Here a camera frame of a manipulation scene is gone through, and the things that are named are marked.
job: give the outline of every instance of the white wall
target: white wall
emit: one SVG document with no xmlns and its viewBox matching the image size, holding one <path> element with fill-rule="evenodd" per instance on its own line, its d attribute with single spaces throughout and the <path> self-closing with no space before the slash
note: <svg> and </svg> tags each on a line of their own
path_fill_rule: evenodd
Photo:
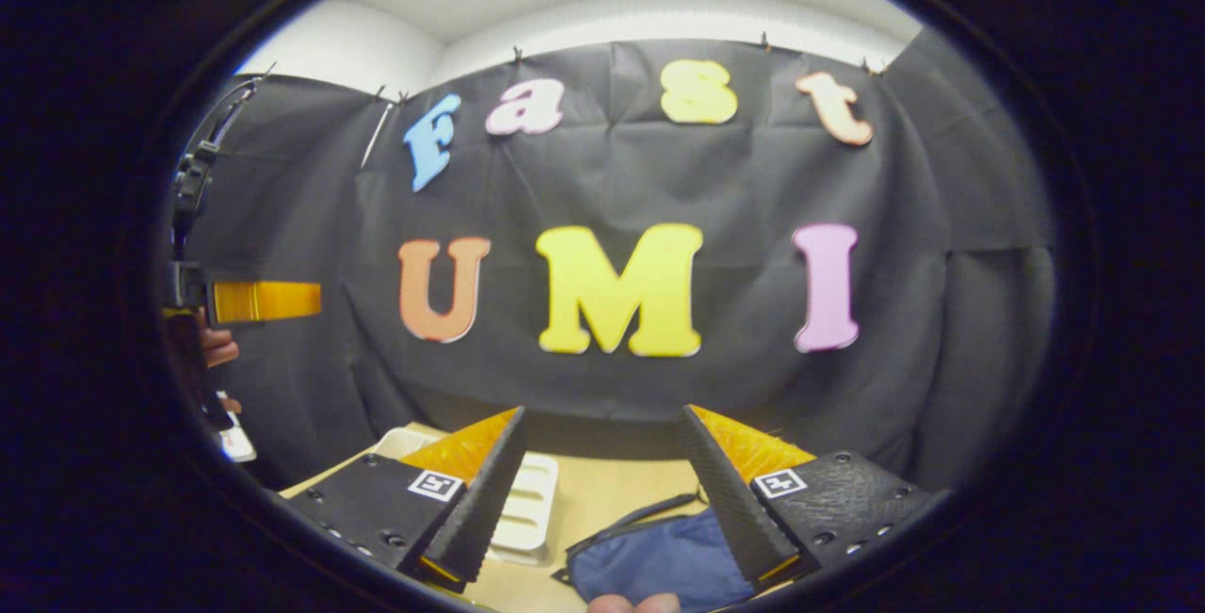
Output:
<svg viewBox="0 0 1205 613">
<path fill-rule="evenodd" d="M 346 0 L 324 0 L 286 24 L 239 67 L 305 76 L 377 93 L 396 101 L 430 82 L 443 46 L 394 16 Z"/>
<path fill-rule="evenodd" d="M 911 40 L 921 30 L 912 28 Z M 447 46 L 428 86 L 513 59 L 572 46 L 637 39 L 758 42 L 881 69 L 907 41 L 840 17 L 775 0 L 588 0 L 496 24 Z"/>
</svg>

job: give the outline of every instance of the orange letter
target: orange letter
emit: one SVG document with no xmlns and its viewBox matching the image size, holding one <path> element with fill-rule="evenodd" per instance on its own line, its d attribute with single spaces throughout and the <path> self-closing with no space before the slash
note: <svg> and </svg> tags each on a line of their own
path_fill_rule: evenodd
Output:
<svg viewBox="0 0 1205 613">
<path fill-rule="evenodd" d="M 455 261 L 452 308 L 448 313 L 433 312 L 428 296 L 431 261 L 439 252 L 440 244 L 436 241 L 422 240 L 406 241 L 398 249 L 398 260 L 401 261 L 398 307 L 401 310 L 402 324 L 416 337 L 454 343 L 472 329 L 472 322 L 477 318 L 477 278 L 481 258 L 489 253 L 489 240 L 471 236 L 448 244 L 448 257 Z"/>
<path fill-rule="evenodd" d="M 840 86 L 827 71 L 809 73 L 795 81 L 800 93 L 812 95 L 812 104 L 821 123 L 831 136 L 845 145 L 862 146 L 870 141 L 875 131 L 865 120 L 853 119 L 850 106 L 858 101 L 858 94 L 852 88 Z"/>
</svg>

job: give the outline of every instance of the foam letter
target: foam letter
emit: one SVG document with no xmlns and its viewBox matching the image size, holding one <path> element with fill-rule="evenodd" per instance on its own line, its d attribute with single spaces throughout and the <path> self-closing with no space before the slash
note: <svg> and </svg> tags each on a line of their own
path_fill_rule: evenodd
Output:
<svg viewBox="0 0 1205 613">
<path fill-rule="evenodd" d="M 447 167 L 449 154 L 440 145 L 452 145 L 452 112 L 458 107 L 460 95 L 448 93 L 437 106 L 411 125 L 402 137 L 415 159 L 413 191 L 425 188 L 427 183 Z"/>
<path fill-rule="evenodd" d="M 486 131 L 492 136 L 509 136 L 524 131 L 530 136 L 552 131 L 560 123 L 560 98 L 565 86 L 556 78 L 536 78 L 511 86 L 502 94 L 502 104 L 489 112 Z"/>
<path fill-rule="evenodd" d="M 853 119 L 853 112 L 850 111 L 851 104 L 858 101 L 858 94 L 852 88 L 840 86 L 828 72 L 809 73 L 795 81 L 795 88 L 812 95 L 816 112 L 830 136 L 845 145 L 857 146 L 865 145 L 874 136 L 874 128 L 865 120 Z"/>
<path fill-rule="evenodd" d="M 858 232 L 848 224 L 800 226 L 792 241 L 807 258 L 807 318 L 795 348 L 847 348 L 858 338 L 850 317 L 850 252 Z"/>
<path fill-rule="evenodd" d="M 398 249 L 401 261 L 401 290 L 398 307 L 401 322 L 418 338 L 454 343 L 472 329 L 477 318 L 477 278 L 481 258 L 489 253 L 489 240 L 455 240 L 448 244 L 448 257 L 455 261 L 452 283 L 452 308 L 435 313 L 428 296 L 431 260 L 439 255 L 435 241 L 406 241 Z"/>
<path fill-rule="evenodd" d="M 662 108 L 672 123 L 725 123 L 736 114 L 736 93 L 728 89 L 719 63 L 676 59 L 662 70 Z"/>
<path fill-rule="evenodd" d="M 548 329 L 540 334 L 546 352 L 582 354 L 590 334 L 602 352 L 619 347 L 633 313 L 640 326 L 628 348 L 637 356 L 689 356 L 701 338 L 690 326 L 690 265 L 703 247 L 703 231 L 690 224 L 654 224 L 640 236 L 622 277 L 586 226 L 557 226 L 535 241 L 548 260 Z"/>
</svg>

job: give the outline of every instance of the white plastic tray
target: white plastic tray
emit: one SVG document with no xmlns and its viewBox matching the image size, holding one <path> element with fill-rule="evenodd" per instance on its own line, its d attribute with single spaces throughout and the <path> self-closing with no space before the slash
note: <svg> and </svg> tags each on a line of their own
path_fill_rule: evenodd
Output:
<svg viewBox="0 0 1205 613">
<path fill-rule="evenodd" d="M 386 434 L 372 453 L 393 459 L 405 458 L 434 441 L 439 441 L 439 437 L 396 428 Z M 557 493 L 557 461 L 547 455 L 528 453 L 523 456 L 486 552 L 488 559 L 525 566 L 546 566 L 551 562 L 548 519 Z"/>
</svg>

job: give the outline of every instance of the black fabric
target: black fabric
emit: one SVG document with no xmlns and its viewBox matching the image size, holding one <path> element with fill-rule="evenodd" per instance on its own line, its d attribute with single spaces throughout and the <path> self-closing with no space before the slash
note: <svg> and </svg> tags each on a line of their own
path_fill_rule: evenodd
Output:
<svg viewBox="0 0 1205 613">
<path fill-rule="evenodd" d="M 713 59 L 739 110 L 719 125 L 668 120 L 660 69 Z M 795 78 L 827 71 L 875 128 L 864 147 L 822 128 Z M 541 136 L 490 136 L 509 86 L 566 86 Z M 451 163 L 421 193 L 402 136 L 447 93 Z M 298 481 L 408 420 L 454 430 L 529 407 L 533 450 L 681 458 L 693 402 L 805 449 L 852 449 L 944 488 L 1007 430 L 1040 364 L 1054 300 L 1041 164 L 991 89 L 922 33 L 882 76 L 834 60 L 718 41 L 639 41 L 529 57 L 384 102 L 271 77 L 228 137 L 194 255 L 258 278 L 317 279 L 323 317 L 237 329 L 243 359 L 216 382 L 276 482 Z M 658 223 L 704 232 L 693 266 L 689 359 L 542 352 L 552 226 L 589 226 L 616 270 Z M 809 223 L 858 231 L 851 265 L 860 336 L 795 350 Z M 431 305 L 451 305 L 447 243 L 484 236 L 478 313 L 454 343 L 415 338 L 398 313 L 396 252 L 437 240 Z"/>
</svg>

